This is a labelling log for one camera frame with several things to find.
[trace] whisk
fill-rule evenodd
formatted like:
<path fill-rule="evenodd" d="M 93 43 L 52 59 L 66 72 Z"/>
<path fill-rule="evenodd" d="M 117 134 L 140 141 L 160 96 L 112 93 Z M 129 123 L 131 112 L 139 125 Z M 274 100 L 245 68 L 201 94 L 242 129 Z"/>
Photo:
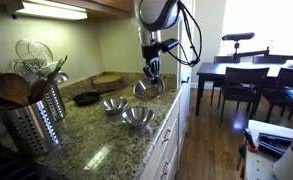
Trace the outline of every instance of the whisk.
<path fill-rule="evenodd" d="M 11 60 L 8 63 L 8 72 L 21 75 L 29 85 L 32 85 L 39 79 L 37 74 L 30 68 L 30 66 L 21 59 Z"/>

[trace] hardwood floor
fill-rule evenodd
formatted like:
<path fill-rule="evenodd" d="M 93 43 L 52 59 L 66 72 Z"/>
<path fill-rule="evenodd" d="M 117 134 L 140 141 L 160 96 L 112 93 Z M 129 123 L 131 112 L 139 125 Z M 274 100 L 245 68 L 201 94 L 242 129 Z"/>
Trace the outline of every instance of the hardwood floor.
<path fill-rule="evenodd" d="M 243 128 L 248 125 L 246 103 L 241 102 L 238 111 L 236 102 L 226 101 L 223 122 L 217 109 L 218 92 L 210 106 L 210 90 L 205 90 L 199 115 L 195 116 L 197 89 L 191 90 L 188 132 L 180 158 L 176 180 L 237 180 L 236 170 L 238 145 L 243 141 Z M 254 120 L 265 122 L 268 103 L 262 99 Z M 274 108 L 270 123 L 293 128 L 293 117 L 287 120 L 288 112 L 282 118 L 280 109 Z"/>

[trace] stainless steel bowl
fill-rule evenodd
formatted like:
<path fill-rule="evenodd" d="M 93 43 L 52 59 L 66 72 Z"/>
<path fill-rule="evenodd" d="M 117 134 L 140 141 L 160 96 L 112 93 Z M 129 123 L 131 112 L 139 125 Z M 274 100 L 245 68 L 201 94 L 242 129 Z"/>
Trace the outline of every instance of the stainless steel bowl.
<path fill-rule="evenodd" d="M 127 100 L 123 98 L 108 99 L 101 104 L 101 108 L 108 115 L 119 115 L 127 106 Z"/>
<path fill-rule="evenodd" d="M 139 80 L 134 86 L 133 92 L 135 97 L 142 101 L 159 98 L 165 89 L 164 82 L 158 78 L 157 84 L 152 84 L 149 78 Z"/>
<path fill-rule="evenodd" d="M 123 122 L 135 128 L 144 128 L 154 118 L 154 112 L 147 107 L 132 107 L 122 113 Z"/>

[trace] utensil holder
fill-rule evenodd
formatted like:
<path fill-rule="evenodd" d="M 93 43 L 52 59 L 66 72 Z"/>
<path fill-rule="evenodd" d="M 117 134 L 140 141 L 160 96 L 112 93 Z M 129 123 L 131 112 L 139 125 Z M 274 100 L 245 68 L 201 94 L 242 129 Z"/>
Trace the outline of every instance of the utensil holder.
<path fill-rule="evenodd" d="M 0 111 L 8 133 L 22 155 L 39 156 L 57 147 L 54 117 L 46 99 L 32 105 Z"/>
<path fill-rule="evenodd" d="M 50 91 L 45 94 L 45 98 L 55 121 L 64 119 L 66 116 L 66 109 L 56 83 L 53 83 Z"/>

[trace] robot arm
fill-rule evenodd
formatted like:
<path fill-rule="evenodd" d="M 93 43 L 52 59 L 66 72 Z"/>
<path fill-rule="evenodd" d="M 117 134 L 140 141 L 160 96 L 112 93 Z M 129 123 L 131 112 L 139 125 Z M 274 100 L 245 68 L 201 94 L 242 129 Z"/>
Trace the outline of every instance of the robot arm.
<path fill-rule="evenodd" d="M 135 13 L 140 26 L 139 41 L 146 60 L 143 71 L 153 84 L 157 84 L 160 70 L 160 51 L 170 53 L 179 45 L 178 40 L 173 38 L 161 42 L 160 30 L 178 24 L 182 19 L 182 8 L 185 6 L 180 0 L 135 0 Z"/>

